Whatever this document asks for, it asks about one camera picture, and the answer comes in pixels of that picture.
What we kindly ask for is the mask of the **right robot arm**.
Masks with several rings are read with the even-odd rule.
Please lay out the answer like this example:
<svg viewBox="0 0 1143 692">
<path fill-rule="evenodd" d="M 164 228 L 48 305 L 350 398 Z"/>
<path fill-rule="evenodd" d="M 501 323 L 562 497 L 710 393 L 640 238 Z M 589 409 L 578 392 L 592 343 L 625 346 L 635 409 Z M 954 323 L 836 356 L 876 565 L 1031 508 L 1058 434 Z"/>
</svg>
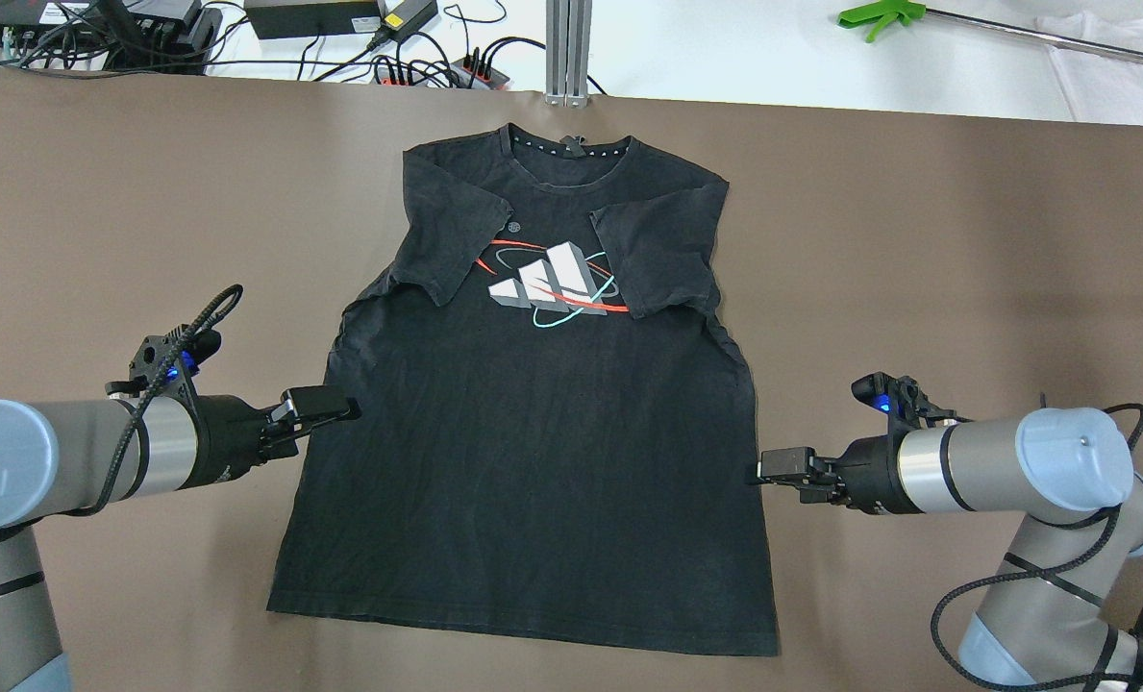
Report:
<svg viewBox="0 0 1143 692">
<path fill-rule="evenodd" d="M 1108 412 L 927 428 L 887 412 L 887 434 L 838 458 L 761 453 L 751 482 L 870 515 L 1018 512 L 997 573 L 932 611 L 940 655 L 993 691 L 1143 691 L 1143 618 L 1124 630 L 1100 617 L 1124 566 L 1143 556 L 1143 477 Z"/>
</svg>

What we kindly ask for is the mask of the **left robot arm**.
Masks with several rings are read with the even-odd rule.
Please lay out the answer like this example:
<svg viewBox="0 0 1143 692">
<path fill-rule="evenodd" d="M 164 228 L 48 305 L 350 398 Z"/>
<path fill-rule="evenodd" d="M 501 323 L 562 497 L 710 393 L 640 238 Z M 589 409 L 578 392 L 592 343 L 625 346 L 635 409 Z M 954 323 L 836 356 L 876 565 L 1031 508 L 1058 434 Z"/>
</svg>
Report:
<svg viewBox="0 0 1143 692">
<path fill-rule="evenodd" d="M 330 385 L 289 389 L 274 408 L 230 395 L 0 400 L 0 691 L 73 687 L 35 522 L 231 482 L 294 458 L 313 429 L 359 415 Z"/>
</svg>

